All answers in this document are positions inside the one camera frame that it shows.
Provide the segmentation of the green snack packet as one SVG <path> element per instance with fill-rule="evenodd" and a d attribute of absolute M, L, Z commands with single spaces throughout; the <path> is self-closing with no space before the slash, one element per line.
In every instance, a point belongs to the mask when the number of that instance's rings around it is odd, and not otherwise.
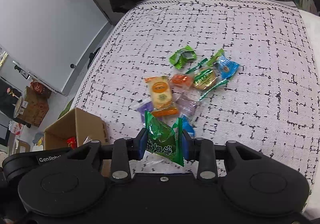
<path fill-rule="evenodd" d="M 182 119 L 176 119 L 172 126 L 145 111 L 145 127 L 147 132 L 146 150 L 184 166 L 182 152 Z"/>

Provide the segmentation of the purple clear snack packet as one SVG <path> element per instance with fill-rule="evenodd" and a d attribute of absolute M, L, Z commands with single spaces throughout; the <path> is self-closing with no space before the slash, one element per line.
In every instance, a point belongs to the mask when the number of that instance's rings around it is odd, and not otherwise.
<path fill-rule="evenodd" d="M 201 102 L 192 100 L 186 95 L 181 95 L 175 104 L 179 110 L 179 117 L 186 117 L 187 119 L 192 119 L 196 113 L 198 107 L 201 106 Z"/>

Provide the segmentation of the purple snack bar packet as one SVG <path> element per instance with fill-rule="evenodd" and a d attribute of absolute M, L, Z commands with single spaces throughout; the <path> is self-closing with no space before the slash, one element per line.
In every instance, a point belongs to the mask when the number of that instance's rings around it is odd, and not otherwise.
<path fill-rule="evenodd" d="M 140 114 L 140 119 L 143 125 L 145 125 L 145 111 L 152 112 L 153 104 L 149 99 L 139 100 L 135 106 L 135 111 Z"/>

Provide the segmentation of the orange rice cracker packet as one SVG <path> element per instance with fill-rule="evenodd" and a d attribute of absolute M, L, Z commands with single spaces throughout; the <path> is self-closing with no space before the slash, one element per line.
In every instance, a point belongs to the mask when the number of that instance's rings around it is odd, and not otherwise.
<path fill-rule="evenodd" d="M 152 115 L 155 117 L 177 115 L 179 110 L 173 101 L 168 77 L 166 75 L 153 76 L 144 80 L 153 105 Z"/>

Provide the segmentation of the blue snack packet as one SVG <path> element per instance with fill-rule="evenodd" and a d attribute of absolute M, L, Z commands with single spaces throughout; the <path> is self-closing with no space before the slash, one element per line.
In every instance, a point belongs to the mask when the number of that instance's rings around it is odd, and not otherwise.
<path fill-rule="evenodd" d="M 240 67 L 237 62 L 227 59 L 224 55 L 220 56 L 216 63 L 222 80 L 231 78 Z"/>

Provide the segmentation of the red snack packet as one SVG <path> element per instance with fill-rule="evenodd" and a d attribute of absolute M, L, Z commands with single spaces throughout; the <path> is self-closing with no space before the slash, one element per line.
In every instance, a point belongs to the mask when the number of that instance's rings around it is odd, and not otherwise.
<path fill-rule="evenodd" d="M 72 148 L 72 149 L 76 149 L 77 148 L 77 141 L 76 141 L 76 137 L 70 137 L 67 139 L 67 144 L 68 147 Z"/>

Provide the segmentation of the cardboard box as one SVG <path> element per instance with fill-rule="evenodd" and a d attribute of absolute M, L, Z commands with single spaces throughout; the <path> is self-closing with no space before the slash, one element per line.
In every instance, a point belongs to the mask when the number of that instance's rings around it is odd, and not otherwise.
<path fill-rule="evenodd" d="M 102 144 L 109 143 L 106 123 L 100 117 L 75 107 L 44 130 L 43 148 L 67 148 L 67 140 L 72 137 L 76 139 L 77 147 L 88 137 Z"/>

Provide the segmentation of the orange jelly packet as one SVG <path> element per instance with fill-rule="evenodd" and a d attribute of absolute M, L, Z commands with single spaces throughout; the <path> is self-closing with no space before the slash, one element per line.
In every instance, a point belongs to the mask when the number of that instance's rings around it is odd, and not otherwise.
<path fill-rule="evenodd" d="M 169 82 L 174 87 L 189 89 L 194 82 L 194 77 L 189 74 L 175 74 Z"/>

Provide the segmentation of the green gold candy packet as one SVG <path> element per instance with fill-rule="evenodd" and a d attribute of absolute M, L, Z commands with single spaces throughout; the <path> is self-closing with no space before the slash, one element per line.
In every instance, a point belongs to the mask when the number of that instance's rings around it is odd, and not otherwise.
<path fill-rule="evenodd" d="M 224 50 L 220 49 L 210 59 L 204 58 L 185 73 L 194 77 L 192 87 L 200 93 L 199 101 L 204 100 L 214 89 L 228 83 L 228 79 L 221 79 L 220 72 L 215 67 L 217 59 L 223 54 Z"/>

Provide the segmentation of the brown patterned storage box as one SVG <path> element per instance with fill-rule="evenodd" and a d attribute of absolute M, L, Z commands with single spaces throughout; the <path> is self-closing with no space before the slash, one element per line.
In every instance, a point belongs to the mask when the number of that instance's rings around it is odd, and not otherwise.
<path fill-rule="evenodd" d="M 24 125 L 39 127 L 49 111 L 48 99 L 51 94 L 52 91 L 40 82 L 31 82 L 16 102 L 14 119 Z"/>

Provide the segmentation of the green opened candy wrapper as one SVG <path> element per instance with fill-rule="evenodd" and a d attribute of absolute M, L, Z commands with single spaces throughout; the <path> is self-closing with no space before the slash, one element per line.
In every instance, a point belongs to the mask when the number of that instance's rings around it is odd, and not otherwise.
<path fill-rule="evenodd" d="M 174 52 L 174 54 L 172 54 L 172 56 L 169 58 L 169 62 L 176 69 L 182 69 L 186 63 L 189 61 L 194 61 L 196 58 L 197 55 L 195 50 L 193 50 L 193 48 L 191 48 L 189 45 L 186 45 L 185 47 Z"/>

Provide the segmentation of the white door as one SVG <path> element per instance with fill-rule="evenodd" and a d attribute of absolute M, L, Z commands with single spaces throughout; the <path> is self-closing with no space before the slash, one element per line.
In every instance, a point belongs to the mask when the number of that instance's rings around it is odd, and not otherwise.
<path fill-rule="evenodd" d="M 93 0 L 1 0 L 1 46 L 61 94 L 69 93 L 110 26 Z"/>

